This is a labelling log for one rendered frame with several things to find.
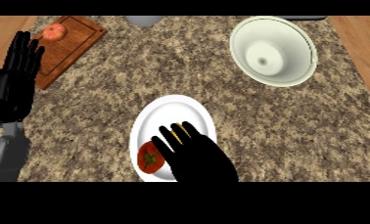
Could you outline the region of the yellow lemon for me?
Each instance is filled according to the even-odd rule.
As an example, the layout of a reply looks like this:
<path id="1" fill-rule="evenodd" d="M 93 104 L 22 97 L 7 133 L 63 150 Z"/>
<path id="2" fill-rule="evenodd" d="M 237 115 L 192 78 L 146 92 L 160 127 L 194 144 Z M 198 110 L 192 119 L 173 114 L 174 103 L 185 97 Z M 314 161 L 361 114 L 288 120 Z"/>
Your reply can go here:
<path id="1" fill-rule="evenodd" d="M 179 122 L 174 123 L 174 127 L 170 129 L 170 133 L 179 143 L 183 143 L 186 131 Z"/>

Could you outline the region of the white plate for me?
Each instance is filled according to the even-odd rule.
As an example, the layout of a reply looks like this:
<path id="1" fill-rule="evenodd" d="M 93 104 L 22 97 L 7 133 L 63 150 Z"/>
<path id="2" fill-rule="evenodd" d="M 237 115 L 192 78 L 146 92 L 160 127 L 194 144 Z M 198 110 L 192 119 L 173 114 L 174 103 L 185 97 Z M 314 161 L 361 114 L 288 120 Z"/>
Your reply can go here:
<path id="1" fill-rule="evenodd" d="M 155 99 L 142 109 L 130 132 L 130 160 L 140 179 L 145 182 L 174 182 L 169 164 L 152 173 L 145 173 L 139 168 L 139 148 L 152 136 L 163 139 L 158 128 L 170 128 L 171 123 L 188 121 L 198 132 L 216 141 L 216 126 L 210 113 L 201 103 L 185 95 L 166 95 Z"/>

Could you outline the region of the brown wooden cutting board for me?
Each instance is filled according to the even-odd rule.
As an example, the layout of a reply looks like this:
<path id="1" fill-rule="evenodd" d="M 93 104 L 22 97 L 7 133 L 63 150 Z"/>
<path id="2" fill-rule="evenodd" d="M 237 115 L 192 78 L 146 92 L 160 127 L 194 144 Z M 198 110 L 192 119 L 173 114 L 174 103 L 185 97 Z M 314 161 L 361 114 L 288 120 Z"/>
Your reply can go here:
<path id="1" fill-rule="evenodd" d="M 62 16 L 55 22 L 66 27 L 65 37 L 55 42 L 44 40 L 41 33 L 32 37 L 44 47 L 35 77 L 35 87 L 41 90 L 49 87 L 106 33 L 106 29 L 83 16 Z"/>

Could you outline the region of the white bowl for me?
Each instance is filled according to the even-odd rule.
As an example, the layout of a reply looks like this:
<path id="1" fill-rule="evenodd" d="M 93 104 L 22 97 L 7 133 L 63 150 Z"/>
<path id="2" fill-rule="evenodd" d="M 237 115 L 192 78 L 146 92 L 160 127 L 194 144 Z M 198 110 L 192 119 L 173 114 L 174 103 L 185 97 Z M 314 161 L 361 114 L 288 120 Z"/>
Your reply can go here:
<path id="1" fill-rule="evenodd" d="M 315 72 L 314 42 L 300 27 L 278 17 L 251 17 L 237 25 L 229 52 L 244 73 L 266 85 L 296 86 Z"/>

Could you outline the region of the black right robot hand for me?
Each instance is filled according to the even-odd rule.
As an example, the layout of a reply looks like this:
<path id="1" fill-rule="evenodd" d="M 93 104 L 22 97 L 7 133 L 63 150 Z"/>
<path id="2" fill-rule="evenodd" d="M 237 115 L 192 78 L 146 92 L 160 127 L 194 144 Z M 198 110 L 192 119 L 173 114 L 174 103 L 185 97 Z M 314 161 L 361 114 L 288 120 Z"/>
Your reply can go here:
<path id="1" fill-rule="evenodd" d="M 171 174 L 179 183 L 216 182 L 237 183 L 238 175 L 234 164 L 207 135 L 201 134 L 188 122 L 182 122 L 186 131 L 183 143 L 174 139 L 170 128 L 158 128 L 164 141 L 152 136 L 152 142 L 170 166 Z"/>

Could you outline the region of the red apple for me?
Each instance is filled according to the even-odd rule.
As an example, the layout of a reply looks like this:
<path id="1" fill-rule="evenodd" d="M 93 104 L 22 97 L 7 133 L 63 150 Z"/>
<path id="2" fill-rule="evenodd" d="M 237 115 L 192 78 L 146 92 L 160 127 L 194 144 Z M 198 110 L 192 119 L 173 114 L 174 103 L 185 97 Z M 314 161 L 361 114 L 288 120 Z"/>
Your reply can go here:
<path id="1" fill-rule="evenodd" d="M 59 41 L 65 35 L 66 27 L 62 23 L 50 24 L 41 32 L 41 37 L 46 41 Z"/>

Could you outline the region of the grey rounded object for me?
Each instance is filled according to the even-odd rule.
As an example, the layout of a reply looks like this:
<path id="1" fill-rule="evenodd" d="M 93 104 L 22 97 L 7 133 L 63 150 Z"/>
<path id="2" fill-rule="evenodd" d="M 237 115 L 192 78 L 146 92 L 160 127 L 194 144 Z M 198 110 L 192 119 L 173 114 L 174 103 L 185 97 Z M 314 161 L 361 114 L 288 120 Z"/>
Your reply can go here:
<path id="1" fill-rule="evenodd" d="M 136 26 L 152 26 L 161 21 L 163 16 L 127 16 L 126 19 Z"/>

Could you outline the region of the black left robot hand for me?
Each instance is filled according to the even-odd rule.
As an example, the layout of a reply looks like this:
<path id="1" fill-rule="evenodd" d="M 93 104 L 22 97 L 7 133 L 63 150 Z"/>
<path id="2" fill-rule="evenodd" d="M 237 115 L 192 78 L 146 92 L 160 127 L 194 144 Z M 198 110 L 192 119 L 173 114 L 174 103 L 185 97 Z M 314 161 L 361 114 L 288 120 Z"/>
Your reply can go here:
<path id="1" fill-rule="evenodd" d="M 0 68 L 0 123 L 22 122 L 31 113 L 34 81 L 44 47 L 28 31 L 18 31 Z"/>

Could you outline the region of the dark grey flat object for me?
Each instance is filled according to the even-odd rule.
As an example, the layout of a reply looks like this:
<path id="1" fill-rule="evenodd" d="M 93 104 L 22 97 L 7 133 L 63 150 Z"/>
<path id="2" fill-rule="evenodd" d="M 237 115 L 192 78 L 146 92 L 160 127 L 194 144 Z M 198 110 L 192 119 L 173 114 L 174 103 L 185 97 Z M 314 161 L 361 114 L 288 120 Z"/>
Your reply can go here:
<path id="1" fill-rule="evenodd" d="M 327 16 L 278 16 L 278 17 L 288 21 L 319 21 Z"/>

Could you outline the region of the red tomato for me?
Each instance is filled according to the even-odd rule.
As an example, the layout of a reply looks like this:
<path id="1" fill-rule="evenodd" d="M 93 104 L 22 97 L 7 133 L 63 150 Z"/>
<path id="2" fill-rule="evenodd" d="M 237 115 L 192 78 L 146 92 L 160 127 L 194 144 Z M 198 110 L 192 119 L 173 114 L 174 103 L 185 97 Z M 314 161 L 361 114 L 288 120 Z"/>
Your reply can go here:
<path id="1" fill-rule="evenodd" d="M 155 173 L 164 165 L 164 158 L 152 141 L 148 141 L 139 148 L 137 165 L 140 170 L 148 174 Z"/>

